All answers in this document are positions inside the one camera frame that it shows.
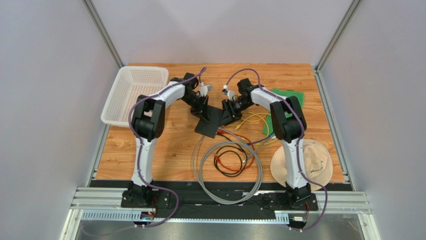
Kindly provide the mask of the yellow ethernet cable port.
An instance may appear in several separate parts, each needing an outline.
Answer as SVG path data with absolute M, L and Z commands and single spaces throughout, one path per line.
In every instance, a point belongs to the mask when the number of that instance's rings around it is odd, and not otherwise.
M 243 111 L 242 113 L 248 114 L 247 117 L 242 119 L 243 123 L 245 123 L 245 122 L 255 123 L 255 122 L 260 122 L 260 121 L 263 121 L 263 122 L 266 123 L 267 117 L 271 116 L 271 114 L 268 113 L 268 112 L 255 113 L 255 112 L 251 112 L 251 111 Z
M 265 112 L 265 113 L 251 113 L 251 115 L 249 115 L 248 117 L 244 118 L 241 120 L 241 122 L 234 128 L 234 130 L 238 130 L 242 127 L 242 125 L 246 122 L 248 123 L 256 123 L 256 122 L 260 122 L 262 121 L 265 125 L 266 125 L 266 130 L 269 130 L 269 126 L 268 123 L 266 121 L 266 118 L 269 117 L 270 114 Z

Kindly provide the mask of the black network switch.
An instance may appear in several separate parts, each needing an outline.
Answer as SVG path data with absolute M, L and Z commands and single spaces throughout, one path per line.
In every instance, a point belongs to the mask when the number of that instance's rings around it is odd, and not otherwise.
M 207 113 L 209 116 L 209 122 L 203 119 L 200 119 L 194 131 L 197 134 L 204 135 L 205 137 L 214 139 L 217 134 L 217 130 L 220 127 L 223 110 L 220 108 L 208 105 Z

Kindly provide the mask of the yellow ethernet cable short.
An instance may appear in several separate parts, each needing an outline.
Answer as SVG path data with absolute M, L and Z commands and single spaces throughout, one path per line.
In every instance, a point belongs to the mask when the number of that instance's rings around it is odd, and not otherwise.
M 256 143 L 255 146 L 260 147 L 260 146 L 264 146 L 264 145 L 270 145 L 270 144 L 275 143 L 276 141 L 277 141 L 277 138 L 275 136 L 273 136 L 273 137 L 266 139 L 262 142 Z

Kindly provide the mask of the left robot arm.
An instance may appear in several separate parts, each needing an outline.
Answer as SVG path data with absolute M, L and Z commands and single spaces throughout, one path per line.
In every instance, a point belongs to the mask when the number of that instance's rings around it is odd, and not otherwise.
M 153 161 L 158 139 L 164 132 L 166 109 L 178 100 L 183 100 L 195 109 L 200 118 L 209 121 L 207 97 L 197 95 L 194 89 L 201 84 L 203 67 L 199 73 L 188 73 L 184 78 L 174 78 L 160 91 L 151 95 L 140 95 L 130 108 L 128 125 L 136 140 L 136 156 L 133 175 L 123 199 L 142 207 L 153 207 L 152 215 L 142 213 L 142 219 L 135 221 L 135 228 L 147 229 L 158 227 L 172 218 L 180 206 L 179 195 L 172 189 L 156 186 L 153 181 Z M 153 222 L 157 216 L 158 201 L 154 192 L 169 193 L 175 198 L 172 212 L 159 222 Z

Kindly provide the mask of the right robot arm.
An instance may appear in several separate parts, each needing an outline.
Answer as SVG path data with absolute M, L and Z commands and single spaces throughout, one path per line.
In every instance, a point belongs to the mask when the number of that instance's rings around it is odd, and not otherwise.
M 253 105 L 270 112 L 273 133 L 281 141 L 285 155 L 285 201 L 292 209 L 300 208 L 311 197 L 314 181 L 308 179 L 305 170 L 303 141 L 307 124 L 299 100 L 295 96 L 278 95 L 261 83 L 254 85 L 247 78 L 240 80 L 237 86 L 239 97 L 235 97 L 227 84 L 223 86 L 222 94 L 228 99 L 222 101 L 219 125 L 227 126 L 240 120 L 242 112 Z

